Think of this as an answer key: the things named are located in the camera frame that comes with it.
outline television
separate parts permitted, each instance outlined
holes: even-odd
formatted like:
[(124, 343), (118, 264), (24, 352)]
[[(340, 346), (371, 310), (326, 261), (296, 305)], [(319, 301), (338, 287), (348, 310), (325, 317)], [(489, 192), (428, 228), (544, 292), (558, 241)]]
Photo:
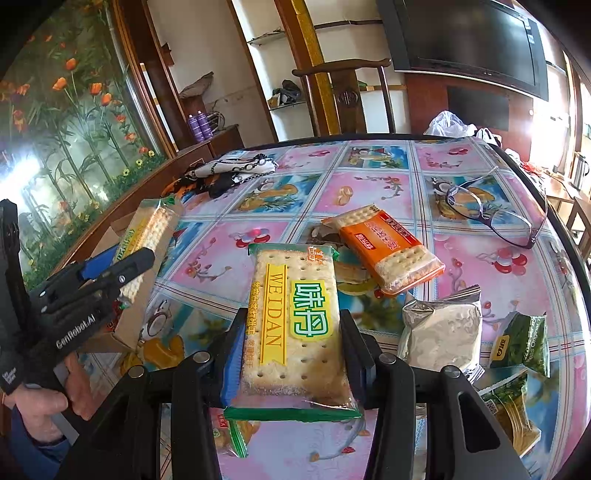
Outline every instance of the television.
[(493, 0), (377, 0), (398, 72), (454, 74), (548, 101), (535, 21)]

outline blue sleeve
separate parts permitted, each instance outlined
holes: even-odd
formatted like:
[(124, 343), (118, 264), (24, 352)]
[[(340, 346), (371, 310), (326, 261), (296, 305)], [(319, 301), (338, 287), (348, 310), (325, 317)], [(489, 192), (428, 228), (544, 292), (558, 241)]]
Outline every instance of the blue sleeve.
[(8, 445), (13, 457), (31, 480), (52, 480), (70, 449), (70, 443), (65, 438), (50, 445), (42, 445), (33, 440), (16, 407), (12, 409)]

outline gold pillar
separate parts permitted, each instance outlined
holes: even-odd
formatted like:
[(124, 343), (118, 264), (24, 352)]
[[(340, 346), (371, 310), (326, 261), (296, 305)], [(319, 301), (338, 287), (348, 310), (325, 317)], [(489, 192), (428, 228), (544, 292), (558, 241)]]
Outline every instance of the gold pillar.
[[(285, 29), (295, 66), (301, 70), (323, 63), (324, 57), (305, 0), (275, 0), (275, 6)], [(328, 74), (318, 73), (311, 77), (310, 90), (318, 120), (317, 134), (339, 134), (339, 119)]]

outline purple bottle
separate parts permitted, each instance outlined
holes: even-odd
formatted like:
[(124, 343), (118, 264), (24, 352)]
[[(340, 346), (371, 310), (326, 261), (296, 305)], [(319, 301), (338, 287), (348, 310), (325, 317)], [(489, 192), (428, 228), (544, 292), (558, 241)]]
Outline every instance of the purple bottle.
[(197, 117), (189, 115), (189, 127), (191, 128), (191, 131), (193, 132), (193, 136), (195, 137), (195, 140), (197, 140), (197, 143), (201, 143), (205, 140), (205, 136), (203, 135), (201, 127), (199, 126)]
[(212, 127), (209, 126), (207, 115), (205, 115), (205, 113), (203, 113), (201, 110), (197, 112), (197, 122), (199, 122), (199, 126), (201, 127), (201, 131), (203, 132), (203, 136), (205, 138), (213, 137)]

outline floral tablecloth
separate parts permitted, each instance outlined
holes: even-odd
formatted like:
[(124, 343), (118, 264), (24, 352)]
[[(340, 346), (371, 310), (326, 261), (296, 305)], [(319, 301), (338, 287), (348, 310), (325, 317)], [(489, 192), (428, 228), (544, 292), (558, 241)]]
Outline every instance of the floral tablecloth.
[[(551, 478), (587, 426), (591, 400), (589, 322), (569, 259), (549, 222), (532, 250), (518, 249), (484, 225), (457, 218), (437, 195), (440, 182), (459, 184), (499, 166), (473, 185), (485, 209), (512, 209), (539, 223), (540, 208), (511, 169), (490, 146), (472, 138), (328, 142), (227, 156), (251, 158), (261, 152), (277, 162), (274, 174), (216, 200), (207, 194), (183, 198), (186, 212), (153, 291), (138, 353), (84, 358), (95, 394), (107, 395), (133, 363), (151, 369), (176, 365), (227, 329), (236, 310), (248, 302), (254, 269), (246, 252), (249, 244), (339, 246), (337, 235), (318, 228), (320, 221), (375, 203), (446, 264), (443, 276), (414, 289), (418, 298), (435, 299), (472, 284), (481, 286), (484, 366), (503, 318), (514, 310), (547, 312), (551, 378), (530, 372), (527, 394), (529, 418), (541, 429), (542, 438), (523, 462), (532, 478)], [(372, 281), (338, 287), (340, 308), (349, 309), (382, 348), (395, 351), (403, 329), (403, 296), (384, 297)], [(171, 475), (167, 415), (165, 409), (162, 478)], [(249, 458), (220, 453), (220, 468), (230, 480), (287, 478), (286, 471), (291, 480), (359, 480), (375, 421), (376, 412), (366, 411), (364, 418), (348, 423), (251, 425)], [(422, 452), (421, 445), (417, 451)]]

